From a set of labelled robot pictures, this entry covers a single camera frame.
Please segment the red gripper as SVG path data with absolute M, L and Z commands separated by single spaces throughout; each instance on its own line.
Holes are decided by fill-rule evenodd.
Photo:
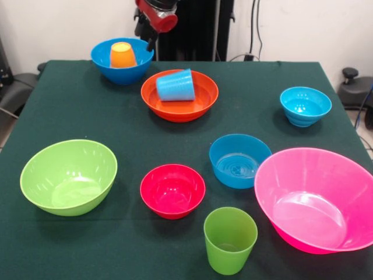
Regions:
M 177 10 L 177 1 L 154 0 L 154 1 L 135 1 L 136 6 L 144 15 L 135 16 L 137 24 L 135 27 L 135 36 L 145 37 L 146 18 L 153 29 L 148 31 L 147 51 L 153 51 L 156 46 L 159 33 L 167 33 L 172 30 L 178 22 L 175 14 Z

